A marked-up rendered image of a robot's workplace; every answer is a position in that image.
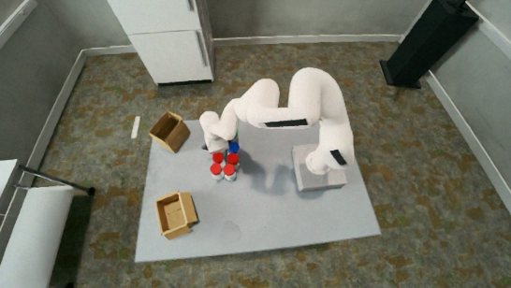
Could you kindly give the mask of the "bottle with green cap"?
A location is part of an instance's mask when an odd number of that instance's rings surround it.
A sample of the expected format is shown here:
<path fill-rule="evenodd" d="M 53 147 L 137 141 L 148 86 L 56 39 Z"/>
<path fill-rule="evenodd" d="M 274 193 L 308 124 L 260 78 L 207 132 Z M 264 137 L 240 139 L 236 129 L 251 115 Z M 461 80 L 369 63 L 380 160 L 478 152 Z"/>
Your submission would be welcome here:
<path fill-rule="evenodd" d="M 231 142 L 239 142 L 239 134 L 238 134 L 238 129 L 237 129 L 237 132 L 236 132 L 236 135 L 235 137 L 233 138 L 233 140 Z"/>

